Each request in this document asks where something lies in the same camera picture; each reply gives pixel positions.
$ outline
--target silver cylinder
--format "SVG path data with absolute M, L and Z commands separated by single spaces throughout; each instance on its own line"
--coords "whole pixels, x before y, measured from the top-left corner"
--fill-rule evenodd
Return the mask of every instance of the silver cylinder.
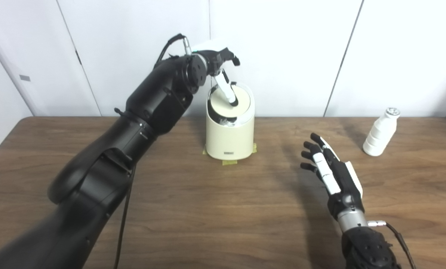
M 352 228 L 368 226 L 364 212 L 359 209 L 342 211 L 338 214 L 338 223 L 343 233 Z
M 191 47 L 190 47 L 190 41 L 188 41 L 188 38 L 183 38 L 183 46 L 185 46 L 185 54 L 191 55 Z

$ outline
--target cream trash can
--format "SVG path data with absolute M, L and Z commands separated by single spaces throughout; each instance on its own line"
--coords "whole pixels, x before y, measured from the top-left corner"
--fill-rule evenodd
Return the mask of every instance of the cream trash can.
M 249 87 L 232 83 L 237 106 L 216 85 L 206 102 L 206 151 L 218 160 L 241 160 L 253 152 L 254 97 Z

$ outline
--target bottle cap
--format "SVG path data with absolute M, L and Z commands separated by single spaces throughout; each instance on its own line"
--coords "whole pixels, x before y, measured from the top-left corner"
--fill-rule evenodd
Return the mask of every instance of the bottle cap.
M 388 118 L 397 119 L 401 115 L 401 112 L 395 107 L 389 107 L 385 110 L 385 115 Z

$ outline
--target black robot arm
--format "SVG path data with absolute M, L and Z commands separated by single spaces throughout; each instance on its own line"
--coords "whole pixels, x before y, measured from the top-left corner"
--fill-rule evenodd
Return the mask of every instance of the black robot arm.
M 0 269 L 82 268 L 129 191 L 140 158 L 173 128 L 211 75 L 205 62 L 210 60 L 193 53 L 159 58 L 127 99 L 125 112 L 116 109 L 120 117 L 113 126 L 54 179 L 48 197 L 55 211 L 0 249 Z

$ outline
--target white finger segment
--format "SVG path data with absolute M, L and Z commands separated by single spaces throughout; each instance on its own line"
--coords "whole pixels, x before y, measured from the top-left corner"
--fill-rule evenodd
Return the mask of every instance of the white finger segment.
M 363 197 L 363 186 L 361 185 L 361 182 L 359 181 L 359 178 L 356 175 L 356 171 L 354 170 L 353 164 L 351 162 L 345 162 L 346 168 L 351 175 L 351 178 L 353 179 L 354 185 L 356 185 L 356 188 L 358 189 L 359 193 L 361 194 L 361 199 Z
M 215 77 L 216 83 L 218 84 L 219 88 L 223 91 L 224 95 L 226 96 L 226 99 L 228 99 L 228 102 L 233 103 L 236 101 L 236 95 L 233 92 L 233 89 L 231 89 L 231 85 L 226 82 L 226 79 L 223 75 L 223 70 L 216 75 Z
M 315 155 L 313 155 L 313 160 L 317 166 L 317 172 L 321 175 L 322 182 L 324 182 L 329 195 L 341 192 L 341 188 L 336 182 L 331 168 L 329 168 L 329 165 L 327 165 L 324 155 L 322 153 L 316 153 Z

